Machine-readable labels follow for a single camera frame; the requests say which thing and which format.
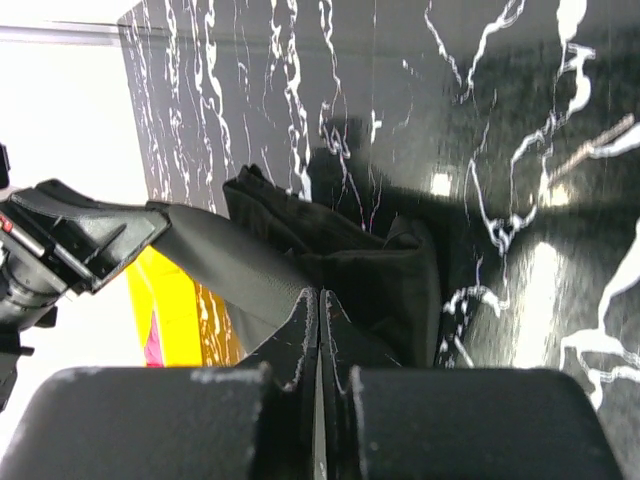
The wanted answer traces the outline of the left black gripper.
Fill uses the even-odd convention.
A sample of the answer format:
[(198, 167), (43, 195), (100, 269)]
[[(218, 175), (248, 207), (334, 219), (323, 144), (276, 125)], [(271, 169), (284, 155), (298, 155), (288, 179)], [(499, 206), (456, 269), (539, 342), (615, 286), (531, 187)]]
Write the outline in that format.
[(49, 180), (10, 185), (1, 147), (1, 408), (15, 387), (17, 362), (33, 349), (20, 334), (56, 324), (56, 302), (67, 291), (102, 289), (156, 238), (168, 219), (143, 206), (97, 202)]

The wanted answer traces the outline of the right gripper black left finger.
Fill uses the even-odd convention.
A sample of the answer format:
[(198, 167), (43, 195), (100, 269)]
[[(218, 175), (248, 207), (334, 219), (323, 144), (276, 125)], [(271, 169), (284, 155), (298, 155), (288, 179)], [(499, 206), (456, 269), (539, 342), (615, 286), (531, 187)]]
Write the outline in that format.
[(310, 479), (318, 294), (238, 365), (61, 370), (36, 391), (5, 479)]

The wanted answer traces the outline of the black t shirt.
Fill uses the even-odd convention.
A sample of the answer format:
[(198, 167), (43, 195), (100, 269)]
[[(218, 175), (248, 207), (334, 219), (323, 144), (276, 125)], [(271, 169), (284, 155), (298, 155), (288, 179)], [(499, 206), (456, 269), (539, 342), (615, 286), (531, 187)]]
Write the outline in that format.
[(246, 352), (280, 328), (300, 292), (336, 294), (351, 322), (405, 366), (434, 364), (441, 289), (427, 226), (395, 218), (385, 236), (287, 194), (256, 166), (223, 187), (228, 213), (156, 202), (169, 229), (155, 248), (219, 295)]

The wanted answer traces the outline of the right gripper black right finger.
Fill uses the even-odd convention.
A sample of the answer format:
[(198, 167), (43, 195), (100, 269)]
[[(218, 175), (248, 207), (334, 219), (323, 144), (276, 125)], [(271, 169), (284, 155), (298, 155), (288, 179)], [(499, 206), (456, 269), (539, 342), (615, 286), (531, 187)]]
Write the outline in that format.
[(549, 369), (402, 367), (320, 296), (329, 479), (618, 479), (590, 402)]

